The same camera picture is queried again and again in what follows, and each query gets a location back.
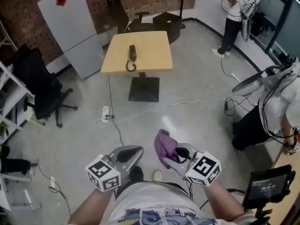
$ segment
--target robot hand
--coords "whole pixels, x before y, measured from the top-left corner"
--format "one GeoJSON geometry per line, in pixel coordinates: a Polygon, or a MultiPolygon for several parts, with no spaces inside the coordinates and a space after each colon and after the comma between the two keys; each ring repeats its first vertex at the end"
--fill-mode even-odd
{"type": "Polygon", "coordinates": [[[185,160],[175,162],[165,157],[163,161],[176,170],[183,180],[209,187],[222,171],[219,160],[189,143],[179,143],[175,151],[185,160]]]}
{"type": "Polygon", "coordinates": [[[143,151],[143,147],[131,145],[118,147],[109,155],[100,154],[85,167],[89,180],[101,192],[121,186],[130,169],[141,160],[143,151]]]}

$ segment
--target black office chair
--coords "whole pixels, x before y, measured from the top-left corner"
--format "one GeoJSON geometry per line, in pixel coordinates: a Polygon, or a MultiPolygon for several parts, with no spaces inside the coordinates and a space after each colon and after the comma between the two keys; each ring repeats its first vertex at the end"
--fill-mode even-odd
{"type": "Polygon", "coordinates": [[[62,84],[56,78],[55,73],[50,74],[44,64],[42,54],[39,49],[27,49],[23,45],[11,59],[14,69],[13,74],[18,77],[35,95],[34,105],[24,100],[24,111],[27,106],[34,109],[36,118],[49,118],[51,113],[55,111],[56,126],[62,128],[59,123],[59,108],[69,108],[77,110],[77,106],[68,106],[62,104],[67,95],[73,92],[73,89],[68,89],[62,93],[62,84]]]}
{"type": "Polygon", "coordinates": [[[129,25],[129,18],[124,10],[121,0],[107,0],[107,10],[112,19],[117,23],[118,34],[128,32],[155,31],[152,23],[142,23],[143,15],[149,15],[149,12],[139,12],[135,15],[139,18],[134,19],[129,25]]]}

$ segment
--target gray floor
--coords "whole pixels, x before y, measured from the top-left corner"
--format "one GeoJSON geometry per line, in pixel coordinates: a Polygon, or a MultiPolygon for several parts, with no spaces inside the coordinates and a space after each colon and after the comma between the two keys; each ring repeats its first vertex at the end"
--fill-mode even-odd
{"type": "MultiPolygon", "coordinates": [[[[220,160],[223,171],[218,180],[225,187],[246,189],[249,172],[269,168],[278,151],[272,143],[248,148],[243,153],[233,150],[230,125],[232,120],[238,120],[246,111],[237,108],[236,116],[227,117],[223,100],[162,107],[185,101],[225,99],[228,96],[240,99],[231,93],[238,82],[224,75],[220,58],[211,53],[211,48],[217,48],[221,43],[220,38],[195,22],[186,22],[186,25],[181,30],[180,38],[171,44],[173,71],[147,74],[160,77],[159,103],[129,102],[131,76],[111,76],[116,121],[157,108],[118,123],[123,142],[144,147],[140,167],[146,179],[151,179],[152,173],[160,169],[164,181],[177,182],[186,188],[185,182],[180,180],[175,171],[167,170],[160,164],[154,151],[153,141],[158,130],[169,129],[178,142],[191,143],[220,160]]],[[[223,60],[223,67],[226,73],[234,73],[240,80],[255,73],[236,51],[223,60]]],[[[45,128],[27,123],[25,131],[16,133],[9,141],[9,146],[14,158],[25,158],[32,162],[38,158],[42,171],[46,176],[56,178],[71,211],[74,211],[94,189],[87,179],[85,166],[97,154],[108,154],[121,144],[114,125],[98,127],[94,124],[95,119],[101,118],[101,112],[89,114],[102,109],[107,103],[109,93],[106,90],[106,76],[96,73],[82,81],[71,69],[59,80],[64,89],[74,89],[65,104],[77,105],[78,111],[61,112],[62,129],[55,126],[54,114],[45,128]]],[[[257,101],[256,96],[253,94],[251,98],[257,101]]],[[[247,109],[252,107],[247,101],[243,105],[247,109]]],[[[51,193],[49,185],[50,181],[36,171],[29,189],[42,209],[12,213],[10,217],[13,224],[25,224],[24,221],[28,225],[67,223],[65,201],[59,194],[51,193]]],[[[200,186],[194,185],[194,200],[199,206],[206,200],[200,186]]]]}

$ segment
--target white sneaker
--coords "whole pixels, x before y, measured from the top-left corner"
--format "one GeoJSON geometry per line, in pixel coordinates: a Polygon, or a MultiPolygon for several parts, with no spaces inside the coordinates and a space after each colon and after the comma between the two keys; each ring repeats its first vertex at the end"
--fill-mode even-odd
{"type": "Polygon", "coordinates": [[[34,167],[31,167],[29,169],[28,174],[29,174],[30,177],[33,177],[36,174],[36,171],[35,171],[34,167]]]}
{"type": "Polygon", "coordinates": [[[221,58],[221,59],[223,59],[223,58],[225,57],[224,54],[219,54],[219,53],[218,53],[218,50],[215,49],[215,48],[213,48],[211,51],[212,51],[213,54],[215,54],[216,56],[218,56],[218,57],[221,58]]]}
{"type": "Polygon", "coordinates": [[[228,51],[225,51],[225,53],[224,53],[226,56],[230,56],[230,52],[228,52],[228,51]]]}
{"type": "Polygon", "coordinates": [[[162,182],[163,181],[163,174],[160,170],[156,170],[152,175],[153,182],[162,182]]]}

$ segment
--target purple cloth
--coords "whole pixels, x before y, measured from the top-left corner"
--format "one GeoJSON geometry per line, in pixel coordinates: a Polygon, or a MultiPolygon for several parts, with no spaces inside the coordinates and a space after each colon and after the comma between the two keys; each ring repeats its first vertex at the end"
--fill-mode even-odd
{"type": "Polygon", "coordinates": [[[179,157],[175,151],[178,142],[170,137],[170,133],[166,130],[160,129],[154,139],[155,152],[160,162],[167,168],[170,166],[166,164],[162,159],[169,158],[175,162],[179,162],[179,157]]]}

